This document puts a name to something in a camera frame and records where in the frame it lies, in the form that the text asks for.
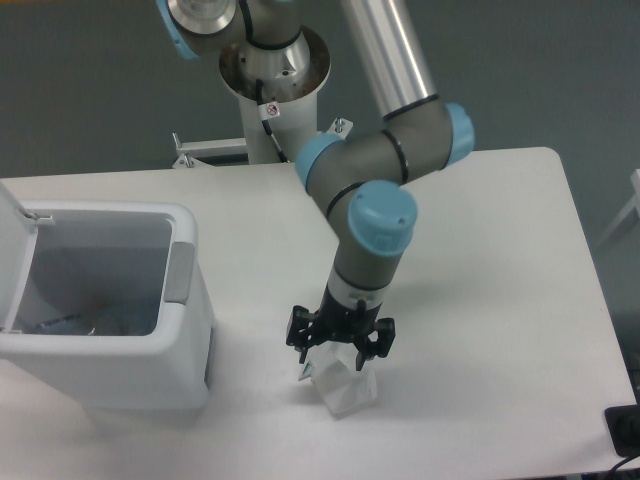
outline black power cord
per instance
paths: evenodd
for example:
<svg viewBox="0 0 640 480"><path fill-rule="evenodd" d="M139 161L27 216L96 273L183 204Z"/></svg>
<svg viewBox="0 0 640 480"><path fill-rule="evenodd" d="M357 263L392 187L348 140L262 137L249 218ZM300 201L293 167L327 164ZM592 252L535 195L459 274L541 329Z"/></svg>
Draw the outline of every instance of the black power cord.
<svg viewBox="0 0 640 480"><path fill-rule="evenodd" d="M622 467L623 465L626 465L627 463L635 460L638 457L640 457L640 453L637 454L637 455L632 455L630 457L627 457L624 460L622 460L621 462L616 463L613 466L613 468L611 470L609 470L609 473L607 473L607 475L604 477L604 480L613 480L613 476L615 475L615 473L618 471L618 469L620 467Z"/></svg>
<svg viewBox="0 0 640 480"><path fill-rule="evenodd" d="M263 88L264 88L264 82L260 79L257 79L256 80L256 102L258 104L258 107L266 103L264 101L264 98L262 98ZM282 148L280 147L280 144L278 143L276 136L273 134L271 125L269 125L269 120L262 120L262 127L264 128L264 133L266 133L271 139L271 143L273 144L273 147L276 149L276 153L278 154L278 158L280 159L280 161L282 163L289 163L289 159L282 151Z"/></svg>

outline trash bin lid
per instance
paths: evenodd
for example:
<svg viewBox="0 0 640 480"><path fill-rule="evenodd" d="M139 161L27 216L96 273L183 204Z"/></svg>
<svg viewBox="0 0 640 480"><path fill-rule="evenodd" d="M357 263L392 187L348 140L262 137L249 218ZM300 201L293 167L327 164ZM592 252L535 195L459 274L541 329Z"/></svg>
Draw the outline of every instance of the trash bin lid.
<svg viewBox="0 0 640 480"><path fill-rule="evenodd" d="M0 327L8 322L20 305L36 244L36 222L0 181Z"/></svg>

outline black plug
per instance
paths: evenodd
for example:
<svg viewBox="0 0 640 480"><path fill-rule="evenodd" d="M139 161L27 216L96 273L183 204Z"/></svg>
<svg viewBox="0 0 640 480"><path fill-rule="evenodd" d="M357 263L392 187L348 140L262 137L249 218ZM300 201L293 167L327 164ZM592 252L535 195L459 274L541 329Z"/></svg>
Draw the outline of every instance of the black plug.
<svg viewBox="0 0 640 480"><path fill-rule="evenodd" d="M604 411L611 440L621 457L640 455L640 405L611 407Z"/></svg>

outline white trash bin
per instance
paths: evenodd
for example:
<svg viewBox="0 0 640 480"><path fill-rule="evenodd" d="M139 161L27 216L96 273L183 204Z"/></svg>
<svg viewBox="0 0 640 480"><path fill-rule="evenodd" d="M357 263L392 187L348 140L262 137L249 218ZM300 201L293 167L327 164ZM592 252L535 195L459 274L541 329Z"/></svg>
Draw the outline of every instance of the white trash bin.
<svg viewBox="0 0 640 480"><path fill-rule="evenodd" d="M0 358L87 406L199 408L213 309L175 204L30 201L0 182Z"/></svg>

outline light blue joint cap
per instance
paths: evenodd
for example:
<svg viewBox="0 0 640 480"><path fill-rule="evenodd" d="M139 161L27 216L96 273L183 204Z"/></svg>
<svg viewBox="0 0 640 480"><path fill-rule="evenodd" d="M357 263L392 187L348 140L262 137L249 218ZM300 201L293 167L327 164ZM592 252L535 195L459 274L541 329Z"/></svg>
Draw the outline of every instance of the light blue joint cap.
<svg viewBox="0 0 640 480"><path fill-rule="evenodd" d="M445 108L451 117L453 129L453 141L451 142L451 154L447 161L447 167L462 160L473 151L476 143L476 134L473 130L471 118L464 108L457 103L447 103Z"/></svg>
<svg viewBox="0 0 640 480"><path fill-rule="evenodd" d="M180 35L180 32L178 31L178 28L173 23L171 14L169 13L169 7L167 7L167 0L156 0L156 5L158 6L158 10L160 10L160 15L162 16L162 20L164 20L164 26L167 27L171 41L176 47L176 50L178 50L180 56L185 60L198 58L198 55L196 55L195 52L189 48L189 45L185 43L182 35Z"/></svg>
<svg viewBox="0 0 640 480"><path fill-rule="evenodd" d="M380 257L395 257L406 250L417 218L418 206L411 194L387 180L361 186L347 214L358 243Z"/></svg>
<svg viewBox="0 0 640 480"><path fill-rule="evenodd" d="M324 152L329 145L342 141L344 141L343 138L335 133L321 133L305 143L300 149L296 156L296 172L298 172L298 177L300 177L300 181L302 185L304 185L305 190L307 190L309 173L318 157L322 155L322 152Z"/></svg>

